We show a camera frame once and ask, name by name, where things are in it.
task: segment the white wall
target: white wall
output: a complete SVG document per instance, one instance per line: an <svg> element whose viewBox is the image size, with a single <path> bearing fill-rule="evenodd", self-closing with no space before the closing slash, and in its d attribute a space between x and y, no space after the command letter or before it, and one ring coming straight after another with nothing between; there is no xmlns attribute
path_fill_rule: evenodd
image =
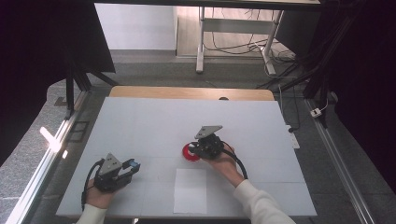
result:
<svg viewBox="0 0 396 224"><path fill-rule="evenodd" d="M109 49L176 49L175 7L95 4Z"/></svg>

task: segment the white sleeve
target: white sleeve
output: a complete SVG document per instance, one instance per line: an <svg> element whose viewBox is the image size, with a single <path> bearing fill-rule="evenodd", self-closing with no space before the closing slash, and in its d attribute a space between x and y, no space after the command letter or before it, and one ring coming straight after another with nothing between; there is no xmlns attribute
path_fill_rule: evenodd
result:
<svg viewBox="0 0 396 224"><path fill-rule="evenodd" d="M86 203L84 212L76 224L103 224L106 211L107 209L97 208Z"/></svg>
<svg viewBox="0 0 396 224"><path fill-rule="evenodd" d="M258 190L248 180L239 184L233 196L243 205L252 224L291 224L294 221L279 208L271 195Z"/></svg>

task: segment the white table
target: white table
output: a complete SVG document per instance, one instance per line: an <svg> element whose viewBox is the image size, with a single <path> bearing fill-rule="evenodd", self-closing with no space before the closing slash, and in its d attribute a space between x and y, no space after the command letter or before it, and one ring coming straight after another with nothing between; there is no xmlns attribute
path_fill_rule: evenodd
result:
<svg viewBox="0 0 396 224"><path fill-rule="evenodd" d="M86 175L111 152L120 161L135 158L141 170L116 195L109 217L245 217L231 184L205 162L181 155L202 125L218 124L216 134L235 148L253 185L290 216L316 214L277 102L108 97L57 215L80 216ZM174 213L177 171L185 169L206 175L205 213Z"/></svg>

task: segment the hand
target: hand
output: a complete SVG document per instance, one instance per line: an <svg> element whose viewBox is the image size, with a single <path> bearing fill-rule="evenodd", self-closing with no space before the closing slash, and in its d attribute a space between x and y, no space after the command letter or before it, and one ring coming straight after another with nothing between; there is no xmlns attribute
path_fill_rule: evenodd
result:
<svg viewBox="0 0 396 224"><path fill-rule="evenodd" d="M107 209L116 192L102 192L93 185L93 179L88 182L87 204L97 208Z"/></svg>
<svg viewBox="0 0 396 224"><path fill-rule="evenodd" d="M224 149L234 152L232 147L227 146L224 144ZM217 170L219 173L224 175L227 180L234 186L237 187L245 178L238 173L236 170L236 163L229 155L221 152L218 158L215 160L204 160L209 163L213 169Z"/></svg>

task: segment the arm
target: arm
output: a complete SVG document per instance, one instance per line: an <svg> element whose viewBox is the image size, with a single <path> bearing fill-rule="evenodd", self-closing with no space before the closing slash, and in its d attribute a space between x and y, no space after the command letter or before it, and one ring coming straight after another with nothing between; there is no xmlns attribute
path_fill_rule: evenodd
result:
<svg viewBox="0 0 396 224"><path fill-rule="evenodd" d="M93 186L93 179L88 183L87 203L77 224L102 224L105 214L116 192L104 193Z"/></svg>
<svg viewBox="0 0 396 224"><path fill-rule="evenodd" d="M234 187L233 196L243 205L245 214L250 218L252 224L291 224L294 223L279 208L279 205L270 194L263 190L254 188L248 180L238 173L235 161L221 153L219 158L207 161L215 170L220 172Z"/></svg>

